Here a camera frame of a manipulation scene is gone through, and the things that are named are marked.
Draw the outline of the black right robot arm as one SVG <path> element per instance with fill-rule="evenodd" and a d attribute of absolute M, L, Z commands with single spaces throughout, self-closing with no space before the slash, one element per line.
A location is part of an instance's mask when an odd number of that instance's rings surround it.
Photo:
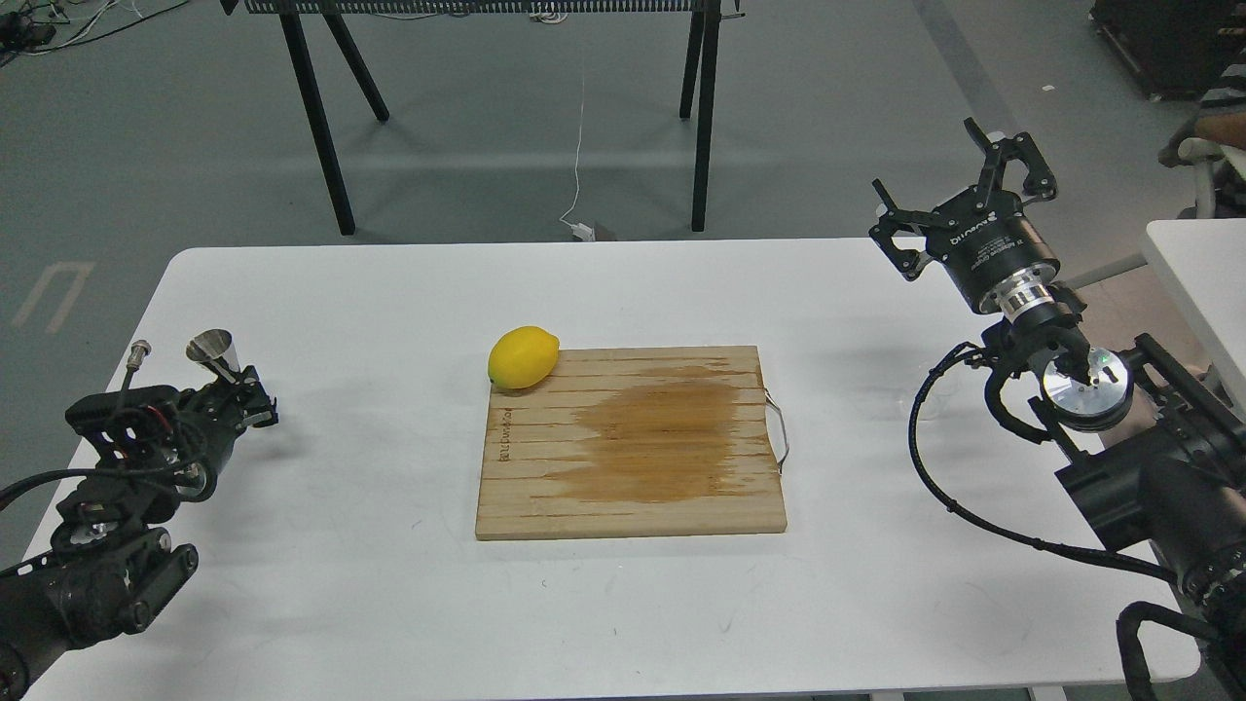
<path fill-rule="evenodd" d="M 916 473 L 946 510 L 983 530 L 1172 586 L 1187 611 L 1136 601 L 1118 614 L 1118 655 L 1133 699 L 1155 699 L 1139 637 L 1153 623 L 1196 639 L 1224 692 L 1241 700 L 1244 421 L 1149 334 L 1126 350 L 1085 337 L 1085 303 L 1058 279 L 1059 259 L 1025 213 L 1058 194 L 1040 147 L 1025 132 L 991 137 L 971 117 L 963 125 L 984 157 L 966 191 L 913 210 L 873 182 L 881 207 L 868 238 L 896 271 L 915 280 L 926 266 L 944 266 L 972 313 L 997 318 L 981 342 L 952 347 L 915 395 L 907 442 Z M 1057 479 L 1100 547 L 1006 529 L 931 478 L 920 456 L 920 412 L 958 364 L 988 369 L 984 403 L 997 425 L 1034 445 L 1058 445 L 1068 464 Z"/>

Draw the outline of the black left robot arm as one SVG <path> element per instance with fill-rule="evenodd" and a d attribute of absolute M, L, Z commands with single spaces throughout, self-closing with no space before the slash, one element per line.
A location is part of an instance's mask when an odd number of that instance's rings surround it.
<path fill-rule="evenodd" d="M 196 575 L 199 550 L 174 545 L 164 524 L 216 493 L 237 440 L 277 423 L 275 400 L 240 365 L 223 329 L 192 337 L 187 359 L 213 374 L 203 387 L 135 387 L 150 345 L 130 346 L 125 380 L 66 410 L 96 449 L 91 469 L 51 469 L 2 491 L 4 504 L 65 479 L 49 550 L 2 570 L 2 697 L 19 700 L 70 651 L 147 630 Z"/>

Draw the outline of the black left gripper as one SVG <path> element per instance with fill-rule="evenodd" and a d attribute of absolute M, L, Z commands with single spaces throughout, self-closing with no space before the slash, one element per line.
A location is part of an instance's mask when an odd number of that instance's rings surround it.
<path fill-rule="evenodd" d="M 253 365 L 219 371 L 201 391 L 168 385 L 91 393 L 65 412 L 106 474 L 152 483 L 178 501 L 214 496 L 237 440 L 277 425 L 275 400 Z"/>

